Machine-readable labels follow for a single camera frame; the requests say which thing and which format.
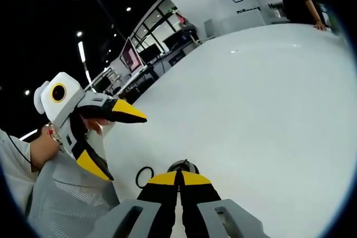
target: white table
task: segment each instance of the white table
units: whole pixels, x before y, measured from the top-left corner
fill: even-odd
[[[135,72],[135,73],[132,75],[132,77],[130,77],[130,79],[122,86],[122,88],[121,88],[117,93],[115,93],[114,95],[119,95],[119,94],[123,93],[124,90],[127,89],[127,87],[129,87],[130,84],[131,84],[132,82],[134,82],[135,79],[138,78],[138,76],[139,76],[140,74],[142,74],[143,72],[146,71],[146,69],[147,69],[147,65],[144,65],[139,71]]]
[[[326,230],[348,196],[357,76],[331,32],[273,25],[208,41],[135,106],[148,123],[116,124],[104,140],[121,200],[139,194],[141,167],[158,174],[188,158],[267,235],[304,238]]]

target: white shirt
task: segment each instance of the white shirt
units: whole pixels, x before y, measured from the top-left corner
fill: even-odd
[[[17,148],[30,161],[30,144],[11,137]],[[0,129],[0,161],[10,192],[22,212],[37,178],[31,166],[13,145],[9,136]]]

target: yellow ring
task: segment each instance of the yellow ring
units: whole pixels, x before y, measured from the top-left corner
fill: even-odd
[[[55,100],[54,97],[53,97],[54,89],[55,89],[55,87],[57,87],[57,86],[62,86],[62,87],[64,88],[64,90],[65,90],[65,95],[63,96],[63,98],[62,98],[61,100]],[[60,103],[61,101],[63,101],[63,100],[65,99],[65,97],[66,97],[66,94],[67,94],[66,87],[65,87],[64,84],[62,84],[62,83],[57,83],[57,84],[54,85],[54,86],[52,87],[52,89],[51,89],[51,99],[52,99],[54,102],[56,102],[56,103]]]

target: person's hand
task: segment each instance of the person's hand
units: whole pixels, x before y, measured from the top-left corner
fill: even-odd
[[[94,130],[98,135],[102,135],[101,125],[110,125],[112,122],[101,118],[84,119],[83,122],[88,130]]]
[[[321,21],[316,22],[316,24],[314,25],[314,28],[316,28],[318,30],[322,30],[322,31],[327,30],[326,26]]]

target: person's arm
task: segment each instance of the person's arm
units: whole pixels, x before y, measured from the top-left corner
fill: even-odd
[[[319,13],[316,10],[315,5],[313,4],[312,0],[306,0],[305,5],[308,8],[308,11],[310,11],[311,15],[313,16],[313,19],[315,20],[315,28],[326,31],[326,26],[322,22]]]

